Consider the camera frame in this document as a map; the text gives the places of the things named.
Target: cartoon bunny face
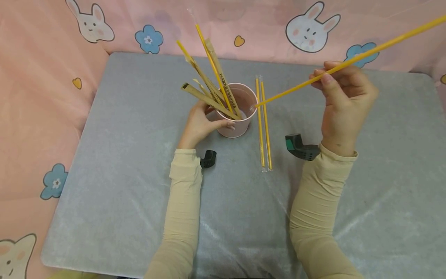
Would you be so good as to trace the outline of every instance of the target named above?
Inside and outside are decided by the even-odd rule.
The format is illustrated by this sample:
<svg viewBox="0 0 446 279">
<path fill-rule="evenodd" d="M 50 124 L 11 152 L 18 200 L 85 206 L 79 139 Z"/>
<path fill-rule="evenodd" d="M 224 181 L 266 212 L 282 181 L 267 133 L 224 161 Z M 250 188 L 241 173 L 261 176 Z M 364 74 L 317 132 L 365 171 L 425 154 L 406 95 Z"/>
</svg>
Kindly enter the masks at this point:
<svg viewBox="0 0 446 279">
<path fill-rule="evenodd" d="M 328 32 L 333 30 L 341 20 L 340 15 L 334 15 L 324 23 L 316 20 L 324 9 L 323 2 L 317 2 L 306 11 L 290 20 L 286 26 L 286 36 L 290 43 L 305 52 L 322 50 L 328 40 Z"/>
<path fill-rule="evenodd" d="M 29 234 L 17 242 L 0 241 L 0 278 L 26 279 L 26 268 L 36 244 L 36 235 Z"/>
<path fill-rule="evenodd" d="M 87 41 L 92 43 L 97 43 L 99 40 L 113 41 L 115 34 L 105 22 L 104 13 L 100 6 L 93 4 L 91 14 L 87 14 L 80 12 L 78 4 L 74 0 L 66 0 L 66 4 L 78 20 L 79 31 Z"/>
</svg>

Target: fingernail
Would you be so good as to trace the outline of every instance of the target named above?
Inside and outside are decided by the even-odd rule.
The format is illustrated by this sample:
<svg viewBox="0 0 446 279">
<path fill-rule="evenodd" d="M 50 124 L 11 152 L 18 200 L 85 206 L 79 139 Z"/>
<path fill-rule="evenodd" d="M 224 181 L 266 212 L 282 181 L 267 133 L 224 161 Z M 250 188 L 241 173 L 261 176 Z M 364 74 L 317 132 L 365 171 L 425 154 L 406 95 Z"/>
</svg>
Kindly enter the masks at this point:
<svg viewBox="0 0 446 279">
<path fill-rule="evenodd" d="M 321 78 L 322 84 L 329 84 L 333 81 L 333 77 L 329 74 L 324 74 Z"/>
</svg>

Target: patterned wall cloth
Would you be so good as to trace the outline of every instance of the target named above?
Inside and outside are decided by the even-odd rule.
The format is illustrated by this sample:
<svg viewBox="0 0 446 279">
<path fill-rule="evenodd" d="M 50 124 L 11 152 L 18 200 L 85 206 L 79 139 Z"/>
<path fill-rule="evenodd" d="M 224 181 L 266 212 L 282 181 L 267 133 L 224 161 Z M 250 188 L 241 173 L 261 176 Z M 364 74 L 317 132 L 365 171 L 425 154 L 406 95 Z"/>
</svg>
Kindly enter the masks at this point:
<svg viewBox="0 0 446 279">
<path fill-rule="evenodd" d="M 0 277 L 69 277 L 39 255 L 109 53 L 181 54 L 181 40 L 204 56 L 199 23 L 222 58 L 322 64 L 445 10 L 444 0 L 0 1 Z M 357 66 L 426 73 L 446 108 L 445 24 Z"/>
</svg>

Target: pink cup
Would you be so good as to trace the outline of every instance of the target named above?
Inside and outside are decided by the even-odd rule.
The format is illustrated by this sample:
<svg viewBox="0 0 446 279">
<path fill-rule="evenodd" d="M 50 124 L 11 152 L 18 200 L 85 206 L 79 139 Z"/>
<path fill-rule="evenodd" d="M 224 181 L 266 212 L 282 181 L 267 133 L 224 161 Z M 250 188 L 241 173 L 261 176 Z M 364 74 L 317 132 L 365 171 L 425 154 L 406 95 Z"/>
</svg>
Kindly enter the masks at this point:
<svg viewBox="0 0 446 279">
<path fill-rule="evenodd" d="M 241 83 L 230 83 L 228 86 L 234 95 L 234 99 L 237 102 L 240 111 L 244 114 L 244 117 L 242 120 L 232 120 L 226 118 L 221 112 L 217 111 L 218 119 L 227 119 L 235 122 L 235 130 L 225 127 L 220 128 L 217 131 L 224 137 L 236 138 L 243 135 L 248 129 L 251 118 L 257 111 L 257 108 L 254 107 L 254 105 L 258 104 L 258 102 L 256 94 L 248 86 Z"/>
</svg>

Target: beige sleeve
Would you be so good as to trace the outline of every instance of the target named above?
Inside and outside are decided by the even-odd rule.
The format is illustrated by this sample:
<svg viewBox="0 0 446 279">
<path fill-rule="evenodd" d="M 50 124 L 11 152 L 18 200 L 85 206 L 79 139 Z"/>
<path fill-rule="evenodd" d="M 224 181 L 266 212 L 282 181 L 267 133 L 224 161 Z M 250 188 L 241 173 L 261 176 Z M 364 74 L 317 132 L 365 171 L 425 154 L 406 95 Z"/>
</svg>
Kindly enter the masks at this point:
<svg viewBox="0 0 446 279">
<path fill-rule="evenodd" d="M 195 150 L 177 149 L 173 158 L 169 202 L 160 248 L 144 279 L 188 278 L 198 245 L 202 173 Z"/>
<path fill-rule="evenodd" d="M 305 162 L 290 214 L 290 236 L 297 258 L 310 279 L 363 278 L 332 237 L 338 201 L 357 158 L 341 157 L 320 145 Z"/>
</svg>

